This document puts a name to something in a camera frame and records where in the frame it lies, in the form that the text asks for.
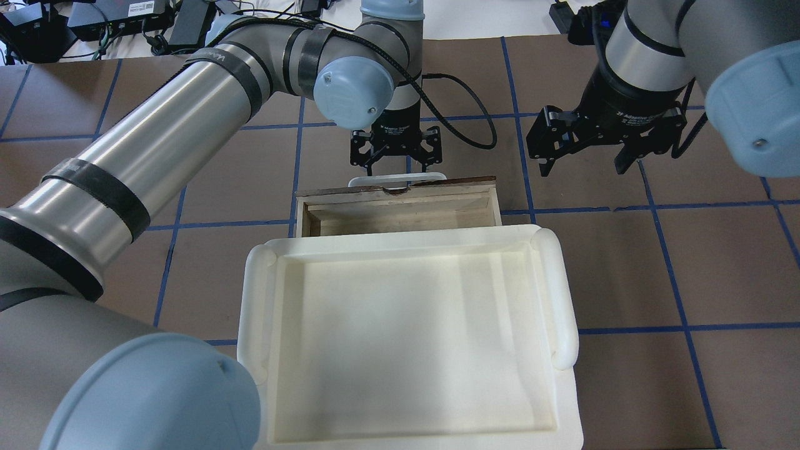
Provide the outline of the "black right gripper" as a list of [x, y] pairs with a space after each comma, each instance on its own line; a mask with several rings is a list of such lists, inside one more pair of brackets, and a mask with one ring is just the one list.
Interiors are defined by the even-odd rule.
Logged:
[[674, 91], [646, 91], [620, 79], [605, 62], [597, 63], [582, 99], [572, 110], [543, 106], [526, 136], [528, 156], [548, 177], [556, 161], [591, 146], [622, 145], [614, 158], [625, 174], [649, 154], [678, 145], [688, 120]]

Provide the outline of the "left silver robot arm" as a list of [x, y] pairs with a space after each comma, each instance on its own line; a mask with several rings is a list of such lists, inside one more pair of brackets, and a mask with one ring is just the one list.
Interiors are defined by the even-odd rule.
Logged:
[[363, 1], [351, 33], [221, 17], [140, 106], [2, 209], [3, 449], [251, 449], [262, 407], [202, 339], [97, 304], [104, 271], [277, 92], [372, 125], [422, 66], [422, 1]]

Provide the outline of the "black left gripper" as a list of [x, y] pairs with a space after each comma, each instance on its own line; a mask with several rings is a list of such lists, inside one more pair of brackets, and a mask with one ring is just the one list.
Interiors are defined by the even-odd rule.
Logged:
[[373, 166], [383, 157], [408, 156], [420, 163], [420, 173], [443, 161], [442, 134], [439, 126], [420, 128], [420, 109], [385, 110], [371, 130], [352, 131], [349, 139], [349, 163], [374, 174]]

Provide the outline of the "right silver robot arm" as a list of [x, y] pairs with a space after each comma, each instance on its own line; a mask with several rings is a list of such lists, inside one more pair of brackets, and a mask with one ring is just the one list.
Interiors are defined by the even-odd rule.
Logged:
[[743, 170], [798, 176], [797, 1], [602, 1], [555, 22], [597, 66], [574, 110], [544, 106], [529, 130], [541, 176], [591, 146], [621, 147], [618, 174], [677, 159], [706, 123]]

